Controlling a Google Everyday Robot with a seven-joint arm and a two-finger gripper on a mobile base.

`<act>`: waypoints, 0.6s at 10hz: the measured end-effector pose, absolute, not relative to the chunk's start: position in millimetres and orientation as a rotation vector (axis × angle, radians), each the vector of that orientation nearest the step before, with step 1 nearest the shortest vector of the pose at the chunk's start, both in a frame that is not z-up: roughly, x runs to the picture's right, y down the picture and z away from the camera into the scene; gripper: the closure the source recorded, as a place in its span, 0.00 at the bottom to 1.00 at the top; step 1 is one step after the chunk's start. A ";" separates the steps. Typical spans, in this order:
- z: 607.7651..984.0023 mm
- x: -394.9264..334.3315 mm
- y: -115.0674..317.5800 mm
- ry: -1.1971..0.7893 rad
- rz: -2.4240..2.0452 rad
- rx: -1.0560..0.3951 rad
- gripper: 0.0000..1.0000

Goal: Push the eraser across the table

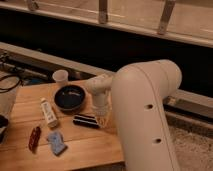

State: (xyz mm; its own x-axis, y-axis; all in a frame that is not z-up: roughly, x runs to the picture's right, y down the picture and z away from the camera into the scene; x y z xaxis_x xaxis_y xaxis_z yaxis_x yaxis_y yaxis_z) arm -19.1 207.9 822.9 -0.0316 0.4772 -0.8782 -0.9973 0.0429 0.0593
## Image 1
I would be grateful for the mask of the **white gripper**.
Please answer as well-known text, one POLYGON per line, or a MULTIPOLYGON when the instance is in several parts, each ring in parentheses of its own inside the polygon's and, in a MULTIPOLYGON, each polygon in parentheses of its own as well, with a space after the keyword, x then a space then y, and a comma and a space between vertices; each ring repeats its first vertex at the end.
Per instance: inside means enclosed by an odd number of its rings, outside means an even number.
POLYGON ((109 102, 107 91, 92 95, 92 110, 97 115, 96 121, 100 128, 105 128, 109 122, 109 102))

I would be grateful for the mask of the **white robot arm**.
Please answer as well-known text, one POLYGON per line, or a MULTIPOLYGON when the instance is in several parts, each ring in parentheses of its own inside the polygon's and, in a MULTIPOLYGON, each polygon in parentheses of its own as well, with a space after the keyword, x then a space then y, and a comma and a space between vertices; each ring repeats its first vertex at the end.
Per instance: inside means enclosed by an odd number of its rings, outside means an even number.
POLYGON ((99 125, 114 115, 127 171, 180 171, 163 100, 181 81, 181 70, 170 60, 129 64, 86 81, 99 125))

